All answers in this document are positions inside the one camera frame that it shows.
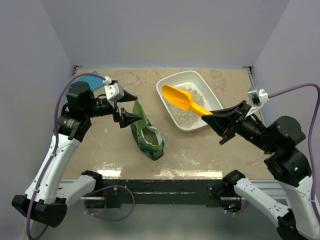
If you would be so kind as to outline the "yellow plastic scoop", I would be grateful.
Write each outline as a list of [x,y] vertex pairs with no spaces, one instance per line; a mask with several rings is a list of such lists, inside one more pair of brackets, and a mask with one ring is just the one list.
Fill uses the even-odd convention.
[[211,115],[210,111],[195,103],[193,95],[186,90],[170,85],[164,85],[161,90],[164,98],[181,110],[191,111],[200,117],[204,115]]

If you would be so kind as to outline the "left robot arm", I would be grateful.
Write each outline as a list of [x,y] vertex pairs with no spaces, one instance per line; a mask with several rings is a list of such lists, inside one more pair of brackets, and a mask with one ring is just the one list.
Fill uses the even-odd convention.
[[48,153],[29,188],[12,200],[12,206],[24,217],[55,228],[78,199],[103,192],[102,175],[90,170],[84,171],[70,187],[59,189],[59,185],[71,157],[92,125],[91,118],[111,115],[121,128],[142,119],[117,106],[117,103],[136,101],[136,96],[115,80],[110,80],[104,89],[105,94],[95,97],[86,82],[69,86],[67,103],[54,124]]

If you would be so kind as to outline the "green litter bag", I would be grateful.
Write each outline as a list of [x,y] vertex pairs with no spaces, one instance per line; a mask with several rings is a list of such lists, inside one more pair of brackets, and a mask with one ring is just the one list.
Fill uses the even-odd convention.
[[160,131],[151,124],[138,100],[134,102],[132,111],[134,114],[142,117],[141,120],[130,125],[138,148],[151,160],[158,160],[164,155],[165,147],[165,142]]

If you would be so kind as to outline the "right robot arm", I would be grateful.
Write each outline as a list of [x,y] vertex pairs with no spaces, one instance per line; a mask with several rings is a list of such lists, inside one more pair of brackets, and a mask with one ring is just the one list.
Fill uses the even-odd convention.
[[265,126],[256,115],[246,115],[250,109],[251,106],[242,101],[201,118],[222,138],[221,145],[239,135],[269,155],[264,163],[282,187],[289,206],[267,195],[238,170],[214,185],[212,193],[218,199],[223,195],[245,198],[275,225],[283,240],[318,240],[320,206],[312,196],[312,168],[307,157],[296,147],[306,138],[301,125],[293,117],[281,116]]

